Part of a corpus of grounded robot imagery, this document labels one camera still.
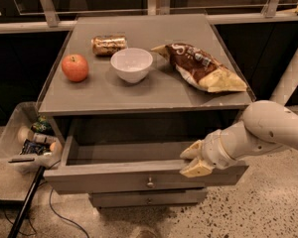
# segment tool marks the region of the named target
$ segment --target plastic bin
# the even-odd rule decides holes
[[[41,162],[37,161],[37,155],[20,155],[23,143],[18,140],[18,132],[22,126],[29,129],[38,119],[35,102],[21,102],[14,109],[1,137],[0,137],[0,162],[7,163],[21,173],[35,172]],[[13,163],[12,159],[34,158],[33,162]]]

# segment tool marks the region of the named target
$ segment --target gray tabletop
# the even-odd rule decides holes
[[[240,109],[251,102],[247,92],[213,93],[189,85],[167,61],[152,53],[149,74],[137,84],[120,79],[110,58],[93,54],[91,39],[125,35],[129,48],[152,48],[182,42],[212,54],[234,70],[224,48],[204,15],[82,17],[77,20],[63,56],[81,54],[89,63],[88,78],[68,81],[59,64],[42,101],[45,115],[91,115],[127,112]]]

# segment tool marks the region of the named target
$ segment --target gold can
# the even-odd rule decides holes
[[[92,52],[97,56],[112,56],[127,48],[125,36],[96,36],[91,40]]]

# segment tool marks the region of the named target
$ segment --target black metal stand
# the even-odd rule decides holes
[[[27,193],[27,196],[25,198],[25,200],[23,201],[23,205],[22,205],[22,208],[21,210],[19,211],[18,213],[18,216],[16,217],[14,223],[13,223],[13,226],[10,230],[10,234],[9,234],[9,238],[14,238],[14,237],[17,237],[18,233],[19,233],[19,230],[20,230],[20,227],[22,225],[22,222],[26,216],[26,214],[28,213],[29,211],[29,208],[31,206],[31,202],[32,202],[32,199],[37,191],[37,188],[40,184],[40,180],[42,179],[43,177],[43,173],[45,171],[45,167],[40,167],[36,173],[36,176],[34,177],[33,181],[32,181],[32,184],[28,190],[28,193]]]

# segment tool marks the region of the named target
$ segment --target drawer knob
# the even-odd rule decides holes
[[[147,187],[155,187],[155,183],[152,182],[151,178],[148,179]]]

